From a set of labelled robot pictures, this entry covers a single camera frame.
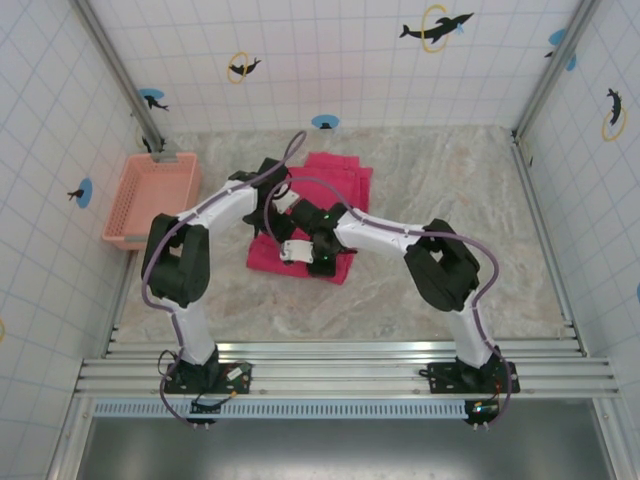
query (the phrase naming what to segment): vent grille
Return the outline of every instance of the vent grille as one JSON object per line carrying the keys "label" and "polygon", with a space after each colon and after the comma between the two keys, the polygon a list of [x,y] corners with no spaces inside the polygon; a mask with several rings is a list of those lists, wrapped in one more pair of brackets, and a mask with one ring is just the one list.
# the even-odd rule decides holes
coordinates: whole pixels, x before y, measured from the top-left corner
{"label": "vent grille", "polygon": [[[190,400],[169,404],[191,418],[280,419],[428,419],[467,418],[463,400],[236,400],[220,413],[189,414]],[[165,418],[171,416],[159,399],[101,399],[95,417]]]}

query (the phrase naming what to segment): metal frame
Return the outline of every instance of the metal frame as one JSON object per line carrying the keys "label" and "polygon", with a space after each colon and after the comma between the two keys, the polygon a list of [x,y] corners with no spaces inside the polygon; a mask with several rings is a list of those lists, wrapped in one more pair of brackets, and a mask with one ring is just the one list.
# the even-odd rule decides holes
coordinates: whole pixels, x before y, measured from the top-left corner
{"label": "metal frame", "polygon": [[[70,0],[70,3],[103,56],[147,140],[159,149],[162,136],[89,0]],[[581,2],[514,132],[514,161],[563,311],[565,337],[507,340],[501,341],[500,345],[505,356],[518,367],[522,392],[514,395],[514,401],[522,398],[593,399],[603,442],[616,476],[630,478],[633,469],[622,430],[617,417],[609,413],[614,411],[613,399],[619,397],[617,383],[608,360],[589,358],[580,340],[531,179],[517,147],[549,97],[599,4],[600,0]],[[86,360],[83,364],[77,394],[49,472],[51,480],[76,478],[94,416],[165,415],[157,397],[156,362],[160,351],[175,348],[175,345],[121,344],[117,341],[117,324],[126,297],[124,288],[130,284],[134,265],[135,256],[130,256],[123,277],[123,291],[112,310],[114,327],[105,358]],[[417,375],[419,367],[429,361],[453,359],[452,342],[256,342],[224,343],[219,349],[223,361],[245,359],[255,365],[252,393],[227,404],[229,407],[222,412],[226,418],[238,418],[238,415],[242,418],[300,418],[300,415],[389,418],[393,414],[402,418],[423,418],[420,415],[437,414],[438,408],[451,409],[451,414],[455,414],[461,401],[467,398],[465,395],[431,395],[426,381]],[[173,395],[169,396],[169,401],[185,409],[190,398]]]}
{"label": "metal frame", "polygon": [[582,0],[578,5],[578,10],[571,19],[562,42],[553,53],[549,67],[536,85],[533,95],[527,102],[527,108],[518,121],[515,129],[516,140],[524,138],[531,129],[601,2],[602,0]]}
{"label": "metal frame", "polygon": [[94,42],[94,45],[102,56],[107,69],[113,75],[113,79],[118,85],[120,92],[131,107],[133,115],[136,117],[136,120],[138,120],[140,128],[144,132],[144,136],[149,142],[149,145],[151,145],[155,151],[161,150],[163,137],[160,134],[160,130],[153,121],[153,118],[151,118],[151,114],[149,113],[147,106],[142,101],[142,98],[138,93],[138,89],[135,87],[129,73],[122,64],[122,60],[120,60],[115,48],[113,48],[113,45],[102,27],[100,20],[96,16],[89,0],[69,0],[69,2],[78,14],[78,17],[80,17],[85,31]]}
{"label": "metal frame", "polygon": [[553,289],[555,290],[556,298],[558,299],[558,304],[560,305],[562,316],[565,322],[573,329],[575,337],[580,344],[580,351],[584,355],[588,355],[586,346],[584,345],[582,337],[580,336],[580,331],[575,324],[575,315],[573,313],[573,309],[571,308],[569,295],[567,295],[567,288],[565,287],[564,281],[562,280],[562,275],[560,274],[560,267],[558,266],[558,260],[554,253],[555,250],[551,242],[551,237],[549,236],[549,231],[547,230],[544,218],[542,217],[540,203],[538,202],[538,198],[533,188],[533,182],[531,180],[531,176],[529,175],[529,169],[526,167],[526,162],[520,145],[514,144],[511,147],[511,153],[516,164],[516,168],[518,169],[520,183],[522,184],[522,188],[525,192],[527,205],[529,206],[529,213],[531,214],[531,218],[533,219],[533,225],[536,229],[536,235],[538,236],[538,241],[540,243],[540,247],[542,248],[544,260],[547,264],[547,271],[549,272],[549,275],[551,277],[551,283],[553,285]]}

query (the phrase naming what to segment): folded towel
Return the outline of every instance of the folded towel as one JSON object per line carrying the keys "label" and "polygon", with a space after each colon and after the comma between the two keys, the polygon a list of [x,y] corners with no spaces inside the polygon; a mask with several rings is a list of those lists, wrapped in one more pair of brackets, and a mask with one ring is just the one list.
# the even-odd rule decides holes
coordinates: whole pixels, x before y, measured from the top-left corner
{"label": "folded towel", "polygon": [[[304,167],[289,167],[292,177],[314,177],[325,180],[336,188],[349,203],[364,212],[369,211],[369,191],[371,188],[372,168],[360,167],[358,157],[333,155],[330,153],[311,153]],[[296,182],[293,190],[317,207],[329,209],[338,200],[334,193],[315,182]],[[309,236],[296,229],[292,240],[308,240]],[[347,278],[353,254],[340,255],[336,265],[336,275],[326,278],[329,282],[342,285]],[[278,273],[291,277],[309,277],[306,264],[294,262],[285,265],[280,260],[278,246],[265,234],[256,237],[249,246],[247,267],[263,272]]]}

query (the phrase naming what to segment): white tiled wall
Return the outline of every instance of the white tiled wall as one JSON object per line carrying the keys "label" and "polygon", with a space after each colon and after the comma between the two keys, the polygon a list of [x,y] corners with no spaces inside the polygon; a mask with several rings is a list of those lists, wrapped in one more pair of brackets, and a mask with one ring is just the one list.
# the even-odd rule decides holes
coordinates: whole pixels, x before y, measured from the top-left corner
{"label": "white tiled wall", "polygon": [[[514,127],[578,0],[445,0],[473,13],[439,53],[419,38],[423,0],[94,0],[166,132],[343,126],[498,124]],[[433,12],[425,28],[445,14]],[[234,85],[232,57],[262,63]],[[235,62],[236,66],[243,59]]]}
{"label": "white tiled wall", "polygon": [[[640,2],[605,0],[578,58],[528,139],[532,174],[580,332],[613,361],[640,459]],[[628,121],[605,142],[609,88]]]}
{"label": "white tiled wall", "polygon": [[[124,255],[103,243],[134,121],[67,0],[0,3],[0,478],[46,474]],[[67,192],[90,177],[88,208]]]}

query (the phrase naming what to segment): gray floor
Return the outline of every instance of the gray floor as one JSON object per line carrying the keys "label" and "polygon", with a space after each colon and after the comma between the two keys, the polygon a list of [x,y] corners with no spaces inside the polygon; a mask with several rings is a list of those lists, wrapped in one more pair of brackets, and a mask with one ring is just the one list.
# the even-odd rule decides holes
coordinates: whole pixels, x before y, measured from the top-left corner
{"label": "gray floor", "polygon": [[[216,191],[238,169],[264,157],[281,158],[295,132],[238,132],[179,138],[195,150],[204,172],[201,196]],[[501,264],[501,277],[481,304],[498,338],[562,334],[562,317],[510,150],[498,127],[384,128],[309,132],[292,165],[308,152],[358,155],[374,168],[370,213],[429,223],[442,218],[484,242]],[[448,317],[418,295],[404,262],[360,252],[342,286],[295,279],[245,266],[252,229],[231,228],[214,245],[205,301],[219,341],[444,340]],[[480,254],[481,281],[491,266]],[[140,296],[139,271],[120,322],[120,342],[173,341],[162,312]]]}
{"label": "gray floor", "polygon": [[94,420],[80,479],[604,480],[589,402],[515,400],[491,432],[461,420]]}

